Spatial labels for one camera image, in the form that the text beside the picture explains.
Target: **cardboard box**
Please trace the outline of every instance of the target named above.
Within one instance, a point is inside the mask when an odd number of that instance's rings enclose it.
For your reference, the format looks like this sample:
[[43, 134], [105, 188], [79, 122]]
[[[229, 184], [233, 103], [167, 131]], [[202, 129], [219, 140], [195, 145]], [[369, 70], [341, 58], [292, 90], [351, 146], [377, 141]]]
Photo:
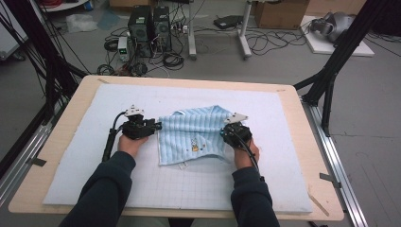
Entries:
[[110, 1], [110, 7], [118, 9], [123, 9], [123, 8], [131, 9], [135, 5], [154, 6], [155, 2], [155, 0], [109, 0], [109, 1]]
[[329, 11], [357, 15], [365, 2], [366, 0], [310, 0], [306, 15], [323, 17]]
[[309, 0], [282, 0], [281, 3], [261, 3], [256, 7], [254, 20], [260, 28], [298, 29]]

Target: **tabletop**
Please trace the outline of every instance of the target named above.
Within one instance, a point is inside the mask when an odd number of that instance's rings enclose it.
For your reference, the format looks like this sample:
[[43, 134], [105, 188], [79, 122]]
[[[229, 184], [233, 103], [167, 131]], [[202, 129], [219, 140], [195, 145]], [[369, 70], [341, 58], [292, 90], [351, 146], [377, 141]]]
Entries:
[[[342, 220], [344, 217], [339, 198], [329, 181], [320, 179], [328, 174], [321, 152], [309, 126], [304, 108], [295, 89], [290, 85], [243, 83], [189, 79], [149, 79], [87, 76], [78, 87], [59, 122], [52, 131], [38, 158], [47, 163], [32, 166], [9, 204], [13, 213], [66, 214], [72, 206], [44, 205], [43, 200], [51, 185], [61, 157], [77, 130], [80, 120], [89, 108], [97, 88], [104, 83], [134, 84], [144, 86], [209, 88], [238, 91], [276, 93], [282, 102], [290, 135], [304, 175], [307, 193], [313, 212], [305, 215], [277, 214], [279, 219]], [[232, 211], [125, 208], [125, 216], [183, 217], [183, 218], [233, 218]]]

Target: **white foam board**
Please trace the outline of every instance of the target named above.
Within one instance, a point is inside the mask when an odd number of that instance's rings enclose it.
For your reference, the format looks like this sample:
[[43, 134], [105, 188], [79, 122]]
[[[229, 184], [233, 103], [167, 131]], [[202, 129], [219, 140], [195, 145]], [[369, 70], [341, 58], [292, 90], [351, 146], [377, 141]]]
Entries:
[[[63, 154], [44, 204], [75, 204], [78, 195], [101, 161], [109, 128], [116, 115], [132, 104], [144, 109], [146, 119], [182, 109], [219, 105], [245, 114], [260, 148], [259, 166], [265, 176], [277, 213], [312, 211], [303, 174], [288, 124], [275, 93], [217, 89], [171, 88], [135, 85], [101, 85]], [[120, 117], [117, 126], [127, 121]], [[157, 136], [153, 135], [136, 157], [128, 207], [231, 210], [235, 171], [234, 153], [226, 158], [200, 158], [179, 165], [159, 166]]]

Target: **desktop computer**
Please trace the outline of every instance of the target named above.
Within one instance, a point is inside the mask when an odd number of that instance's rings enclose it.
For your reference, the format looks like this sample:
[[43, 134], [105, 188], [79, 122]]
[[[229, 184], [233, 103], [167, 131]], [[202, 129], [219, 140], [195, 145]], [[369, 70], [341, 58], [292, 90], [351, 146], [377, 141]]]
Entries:
[[128, 21], [133, 51], [139, 57], [152, 57], [155, 38], [150, 6], [134, 6]]
[[171, 48], [171, 25], [168, 7], [156, 7], [153, 11], [157, 50], [169, 52]]

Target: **table leg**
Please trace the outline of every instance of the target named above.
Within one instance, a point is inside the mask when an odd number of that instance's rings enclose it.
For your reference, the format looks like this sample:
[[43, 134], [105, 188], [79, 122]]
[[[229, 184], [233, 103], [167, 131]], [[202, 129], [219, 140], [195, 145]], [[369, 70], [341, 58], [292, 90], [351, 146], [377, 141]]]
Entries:
[[195, 34], [194, 34], [194, 19], [192, 7], [194, 0], [189, 0], [189, 25], [188, 25], [188, 48], [189, 48], [189, 58], [191, 60], [197, 59], [197, 47], [195, 46]]
[[244, 60], [248, 59], [252, 53], [248, 45], [247, 39], [245, 37], [245, 32], [247, 31], [248, 20], [250, 19], [252, 1], [248, 0], [245, 6], [244, 20], [242, 23], [242, 28], [238, 31], [238, 37], [244, 50]]

